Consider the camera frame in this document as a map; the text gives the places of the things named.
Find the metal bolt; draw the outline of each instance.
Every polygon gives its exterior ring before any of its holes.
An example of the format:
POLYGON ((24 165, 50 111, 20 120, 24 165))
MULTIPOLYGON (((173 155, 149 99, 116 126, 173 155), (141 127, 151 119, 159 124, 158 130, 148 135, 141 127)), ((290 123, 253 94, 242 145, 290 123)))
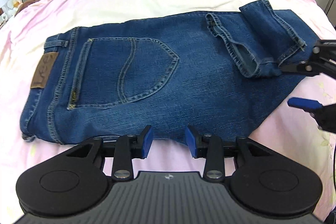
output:
POLYGON ((114 176, 118 179, 126 179, 131 175, 131 173, 127 170, 118 170, 114 172, 114 176))
POLYGON ((305 69, 306 69, 306 71, 312 71, 313 70, 313 68, 310 65, 306 66, 305 69))
POLYGON ((206 173, 206 175, 208 178, 211 179, 219 179, 223 175, 223 173, 218 170, 210 170, 206 173))
POLYGON ((319 53, 319 52, 320 52, 320 47, 313 48, 313 53, 319 53))

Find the pink bedsheet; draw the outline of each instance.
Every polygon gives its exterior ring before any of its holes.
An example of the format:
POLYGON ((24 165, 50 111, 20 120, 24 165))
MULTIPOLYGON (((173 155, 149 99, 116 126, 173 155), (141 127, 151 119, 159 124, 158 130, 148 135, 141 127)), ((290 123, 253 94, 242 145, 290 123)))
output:
MULTIPOLYGON (((68 149, 36 140, 21 139, 19 118, 29 93, 43 42, 75 26, 161 17, 193 10, 236 11, 255 0, 42 0, 31 5, 0 31, 0 222, 8 224, 22 211, 15 193, 18 176, 26 169, 68 149)), ((314 0, 270 0, 274 9, 291 9, 322 39, 336 39, 336 32, 314 0)), ((336 81, 320 75, 304 79, 291 96, 336 102, 336 81)), ((315 215, 324 219, 335 206, 331 154, 335 138, 319 131, 315 120, 284 102, 251 138, 311 168, 323 181, 323 195, 315 215)), ((111 159, 104 172, 111 171, 111 159)), ((227 160, 227 175, 234 171, 227 160)), ((170 140, 154 141, 145 160, 133 160, 139 170, 203 172, 204 160, 195 160, 188 149, 170 140)))

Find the black circular pad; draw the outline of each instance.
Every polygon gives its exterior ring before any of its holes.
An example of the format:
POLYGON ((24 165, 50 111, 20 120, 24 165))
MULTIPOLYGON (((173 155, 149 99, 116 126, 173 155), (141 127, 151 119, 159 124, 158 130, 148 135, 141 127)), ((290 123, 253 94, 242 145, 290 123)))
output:
POLYGON ((268 216, 312 212, 322 194, 320 178, 285 157, 255 157, 230 180, 232 194, 246 207, 268 216))
POLYGON ((42 176, 41 186, 49 192, 68 192, 79 184, 79 176, 66 170, 51 171, 42 176))
POLYGON ((66 216, 96 205, 108 190, 104 173, 85 158, 50 159, 25 171, 16 183, 23 209, 38 216, 66 216))

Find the leather patch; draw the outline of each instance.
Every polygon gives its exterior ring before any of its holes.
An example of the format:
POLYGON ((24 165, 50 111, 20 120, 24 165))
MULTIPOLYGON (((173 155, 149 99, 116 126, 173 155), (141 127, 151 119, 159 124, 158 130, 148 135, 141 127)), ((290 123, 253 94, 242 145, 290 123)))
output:
POLYGON ((58 52, 48 52, 42 56, 35 70, 33 80, 31 81, 31 89, 44 89, 57 56, 58 52))

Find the jeans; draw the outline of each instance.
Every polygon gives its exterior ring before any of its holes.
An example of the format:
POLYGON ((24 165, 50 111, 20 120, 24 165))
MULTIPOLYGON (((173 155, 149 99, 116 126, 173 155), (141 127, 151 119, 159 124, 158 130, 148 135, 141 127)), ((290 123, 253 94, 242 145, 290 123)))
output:
POLYGON ((77 144, 153 126, 184 142, 184 128, 225 140, 248 136, 304 78, 279 66, 309 58, 317 35, 268 0, 241 12, 190 12, 49 37, 57 52, 44 88, 32 88, 23 138, 77 144))

